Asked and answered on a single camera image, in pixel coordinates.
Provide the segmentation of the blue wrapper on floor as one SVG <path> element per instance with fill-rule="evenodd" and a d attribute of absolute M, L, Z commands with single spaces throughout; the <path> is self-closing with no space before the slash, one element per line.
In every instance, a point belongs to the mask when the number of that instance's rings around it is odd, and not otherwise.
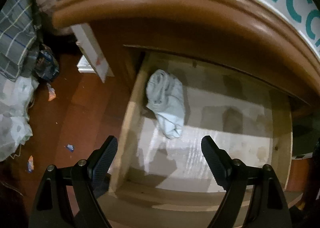
<path fill-rule="evenodd" d="M 70 152 L 74 152 L 74 146 L 73 146 L 73 145 L 68 144 L 68 145 L 66 146 L 66 148 L 67 148 Z"/>

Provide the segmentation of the dark blue plastic bag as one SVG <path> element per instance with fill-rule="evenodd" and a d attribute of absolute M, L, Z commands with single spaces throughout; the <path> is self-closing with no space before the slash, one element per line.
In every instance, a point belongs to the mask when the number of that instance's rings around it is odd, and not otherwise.
<path fill-rule="evenodd" d="M 33 75 L 43 83 L 51 83 L 59 75 L 60 68 L 51 48 L 42 44 L 33 69 Z"/>

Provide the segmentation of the white patterned cover cloth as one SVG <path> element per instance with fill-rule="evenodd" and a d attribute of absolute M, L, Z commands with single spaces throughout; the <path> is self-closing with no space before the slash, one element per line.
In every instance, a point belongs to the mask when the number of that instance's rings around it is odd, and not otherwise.
<path fill-rule="evenodd" d="M 81 47 L 84 49 L 85 56 L 93 67 L 95 74 L 101 81 L 104 83 L 107 77 L 113 77 L 114 74 L 89 24 L 73 25 L 71 29 L 77 41 L 80 42 Z"/>

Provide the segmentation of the grey plaid cloth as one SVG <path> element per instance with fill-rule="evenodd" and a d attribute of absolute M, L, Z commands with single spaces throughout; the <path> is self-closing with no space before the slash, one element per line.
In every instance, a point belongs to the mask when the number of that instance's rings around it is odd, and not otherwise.
<path fill-rule="evenodd" d="M 7 0 L 1 9 L 1 74 L 29 77 L 39 54 L 34 0 Z"/>

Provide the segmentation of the white dotted fabric pile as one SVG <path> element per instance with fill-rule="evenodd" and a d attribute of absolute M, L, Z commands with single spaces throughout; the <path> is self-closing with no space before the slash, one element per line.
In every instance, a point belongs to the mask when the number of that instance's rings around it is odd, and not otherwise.
<path fill-rule="evenodd" d="M 28 108 L 38 85 L 34 77 L 20 76 L 12 82 L 1 76 L 1 161 L 33 136 Z"/>

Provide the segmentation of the orange blue wrapper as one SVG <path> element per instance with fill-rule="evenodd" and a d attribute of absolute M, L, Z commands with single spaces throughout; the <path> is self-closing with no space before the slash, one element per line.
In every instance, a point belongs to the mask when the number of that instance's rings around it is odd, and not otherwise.
<path fill-rule="evenodd" d="M 28 159 L 27 169 L 29 173 L 32 173 L 34 171 L 34 158 L 32 155 Z"/>

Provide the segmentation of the grey white rolled cloth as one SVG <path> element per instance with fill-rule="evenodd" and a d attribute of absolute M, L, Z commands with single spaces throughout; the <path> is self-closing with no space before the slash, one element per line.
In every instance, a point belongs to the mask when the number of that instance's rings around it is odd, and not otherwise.
<path fill-rule="evenodd" d="M 185 106 L 181 81 L 164 70 L 156 70 L 146 85 L 146 107 L 158 121 L 160 130 L 166 138 L 175 139 L 182 135 Z"/>

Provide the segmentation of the orange wrapper on floor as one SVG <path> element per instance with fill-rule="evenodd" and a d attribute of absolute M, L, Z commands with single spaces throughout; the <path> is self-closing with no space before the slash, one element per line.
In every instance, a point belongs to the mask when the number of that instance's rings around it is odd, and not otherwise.
<path fill-rule="evenodd" d="M 48 88 L 48 101 L 52 101 L 56 98 L 55 89 L 49 83 L 47 83 L 47 88 Z"/>

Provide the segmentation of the wooden drawer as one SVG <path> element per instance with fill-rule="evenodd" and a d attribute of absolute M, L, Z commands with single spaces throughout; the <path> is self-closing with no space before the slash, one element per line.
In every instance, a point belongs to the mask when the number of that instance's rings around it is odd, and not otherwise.
<path fill-rule="evenodd" d="M 158 69 L 182 83 L 179 138 L 167 138 L 146 106 L 146 85 Z M 225 191 L 201 151 L 204 136 L 248 166 L 270 164 L 286 188 L 293 144 L 286 94 L 221 66 L 147 54 L 127 105 L 109 189 L 98 199 L 106 218 L 129 227 L 207 227 Z"/>

